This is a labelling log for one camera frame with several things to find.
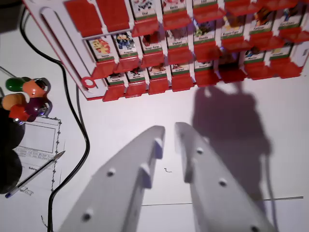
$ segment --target green knob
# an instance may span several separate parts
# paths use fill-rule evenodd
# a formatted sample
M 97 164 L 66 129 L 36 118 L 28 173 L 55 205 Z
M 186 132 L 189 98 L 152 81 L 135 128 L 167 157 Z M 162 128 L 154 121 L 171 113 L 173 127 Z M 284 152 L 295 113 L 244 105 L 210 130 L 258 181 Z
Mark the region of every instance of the green knob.
M 12 77 L 5 82 L 5 86 L 12 92 L 22 92 L 25 80 L 20 77 Z

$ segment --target mario card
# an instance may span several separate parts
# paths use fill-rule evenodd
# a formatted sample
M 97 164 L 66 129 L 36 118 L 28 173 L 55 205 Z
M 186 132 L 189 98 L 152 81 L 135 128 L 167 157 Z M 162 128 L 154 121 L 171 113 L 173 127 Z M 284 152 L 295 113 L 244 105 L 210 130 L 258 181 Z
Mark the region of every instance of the mario card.
M 141 70 L 140 67 L 137 67 L 132 71 L 127 72 L 126 75 L 130 83 L 145 80 L 143 70 Z
M 209 69 L 213 69 L 213 61 L 208 61 L 208 62 L 198 62 L 197 60 L 194 61 L 194 71 L 198 72 L 198 71 L 205 71 L 205 70 L 209 70 Z
M 305 5 L 301 2 L 299 2 L 295 7 L 285 8 L 283 10 L 283 16 L 281 17 L 279 30 L 299 27 L 305 13 L 305 9 Z
M 283 47 L 273 49 L 271 51 L 270 60 L 278 58 L 287 58 L 290 56 L 293 44 L 286 42 Z
M 243 35 L 245 16 L 233 16 L 227 13 L 223 17 L 221 39 L 234 38 Z
M 161 0 L 161 1 L 164 14 L 184 11 L 186 9 L 185 0 Z
M 187 27 L 165 31 L 168 48 L 188 46 Z
M 87 43 L 96 61 L 114 59 L 111 52 L 113 44 L 110 36 L 101 36 L 96 39 L 87 40 Z
M 201 44 L 209 41 L 214 41 L 216 31 L 215 21 L 198 23 L 194 20 L 194 44 Z
M 155 0 L 130 0 L 135 20 L 155 17 Z
M 110 76 L 106 77 L 107 84 L 110 86 L 124 84 L 124 77 L 124 73 L 113 73 Z
M 251 50 L 246 51 L 244 64 L 250 64 L 255 62 L 261 62 L 264 60 L 266 51 L 259 51 L 257 47 L 251 48 Z
M 173 64 L 170 66 L 172 69 L 172 75 L 179 75 L 179 74 L 185 74 L 189 73 L 189 64 Z
M 141 36 L 140 42 L 145 54 L 162 51 L 160 33 L 158 31 L 151 35 Z
M 253 14 L 253 20 L 250 26 L 250 34 L 256 34 L 261 32 L 271 31 L 274 23 L 273 11 L 269 11 L 265 7 L 262 7 L 258 12 Z
M 217 4 L 217 0 L 193 0 L 193 8 Z
M 161 63 L 157 66 L 148 67 L 148 72 L 150 79 L 156 79 L 167 76 L 164 63 Z
M 121 58 L 137 56 L 137 50 L 130 31 L 115 34 L 113 38 Z

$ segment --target pen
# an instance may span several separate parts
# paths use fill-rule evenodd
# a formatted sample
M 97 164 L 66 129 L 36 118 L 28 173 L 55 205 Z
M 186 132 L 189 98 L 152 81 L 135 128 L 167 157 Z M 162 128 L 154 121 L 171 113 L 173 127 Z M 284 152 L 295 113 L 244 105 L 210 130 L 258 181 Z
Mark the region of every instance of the pen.
M 59 159 L 65 151 L 62 151 L 58 154 L 56 154 L 52 159 L 47 161 L 42 167 L 40 167 L 38 170 L 36 170 L 34 173 L 32 173 L 30 176 L 28 176 L 25 180 L 20 182 L 14 189 L 9 191 L 5 198 L 12 197 L 15 193 L 17 193 L 23 186 L 25 186 L 27 183 L 29 183 L 31 180 L 33 180 L 36 176 L 38 176 L 41 172 L 43 172 L 46 168 L 48 168 L 51 164 L 53 164 L 57 159 Z

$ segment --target black cable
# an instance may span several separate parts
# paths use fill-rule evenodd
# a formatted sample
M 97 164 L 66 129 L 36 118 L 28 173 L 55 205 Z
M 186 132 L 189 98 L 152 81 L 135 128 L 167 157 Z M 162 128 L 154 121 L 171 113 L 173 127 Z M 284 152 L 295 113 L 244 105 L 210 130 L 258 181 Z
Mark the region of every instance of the black cable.
M 22 1 L 16 1 L 16 2 L 12 2 L 12 3 L 8 3 L 8 4 L 3 4 L 3 5 L 0 5 L 0 9 L 6 9 L 6 8 L 19 6 L 22 3 L 23 3 Z
M 63 65 L 61 64 L 61 62 L 57 59 L 51 58 L 50 56 L 46 55 L 45 53 L 41 52 L 39 49 L 37 49 L 27 38 L 27 35 L 25 33 L 24 27 L 23 27 L 23 18 L 26 12 L 26 8 L 24 8 L 22 15 L 21 15 L 21 19 L 20 19 L 20 24 L 19 24 L 19 29 L 20 29 L 20 33 L 22 34 L 23 38 L 25 39 L 26 43 L 36 52 L 38 53 L 40 56 L 44 57 L 45 59 L 57 64 L 61 70 L 62 70 L 62 74 L 63 74 L 63 83 L 64 83 L 64 90 L 66 93 L 66 97 L 67 97 L 67 101 L 69 104 L 69 107 L 72 111 L 72 114 L 78 124 L 78 127 L 80 128 L 84 139 L 85 139 L 85 143 L 86 143 L 86 149 L 85 152 L 83 154 L 83 157 L 81 158 L 81 160 L 78 162 L 78 164 L 76 165 L 76 167 L 73 169 L 73 171 L 64 179 L 64 181 L 62 181 L 62 183 L 51 193 L 50 197 L 49 197 L 49 201 L 48 201 L 48 221 L 47 221 L 47 231 L 48 232 L 52 232 L 53 231 L 53 214 L 52 214 L 52 206 L 53 206 L 53 200 L 55 195 L 75 176 L 75 174 L 80 170 L 80 168 L 82 167 L 82 165 L 84 164 L 84 162 L 86 161 L 89 151 L 90 151 L 90 141 L 87 135 L 87 131 L 83 125 L 83 123 L 81 123 L 78 119 L 78 116 L 73 108 L 71 99 L 70 99 L 70 95 L 69 95 L 69 90 L 68 90 L 68 83 L 67 83 L 67 75 L 66 75 L 66 71 L 63 67 Z M 80 106 L 78 105 L 78 111 L 79 114 L 81 116 L 81 112 L 80 112 Z

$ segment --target screw hole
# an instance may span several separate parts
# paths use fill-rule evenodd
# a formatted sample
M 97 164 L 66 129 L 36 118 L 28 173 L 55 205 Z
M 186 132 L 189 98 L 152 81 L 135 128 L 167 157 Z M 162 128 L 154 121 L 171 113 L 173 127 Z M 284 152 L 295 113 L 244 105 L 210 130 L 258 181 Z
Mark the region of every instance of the screw hole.
M 114 168 L 109 169 L 109 171 L 106 173 L 108 177 L 112 177 L 115 175 L 116 170 Z
M 226 180 L 223 179 L 223 178 L 221 178 L 221 179 L 219 180 L 219 185 L 222 186 L 222 187 L 226 187 L 226 186 L 227 186 Z
M 203 154 L 203 152 L 204 152 L 204 151 L 203 151 L 203 149 L 202 149 L 202 148 L 200 148 L 200 147 L 199 147 L 199 148 L 197 149 L 197 153 L 198 153 L 198 154 L 202 155 L 202 154 Z
M 260 230 L 256 226 L 251 226 L 251 231 L 252 232 L 259 232 Z
M 82 220 L 83 220 L 84 222 L 87 222 L 87 221 L 89 221 L 90 219 L 91 219 L 90 213 L 84 213 L 84 215 L 83 215 L 83 217 L 82 217 Z

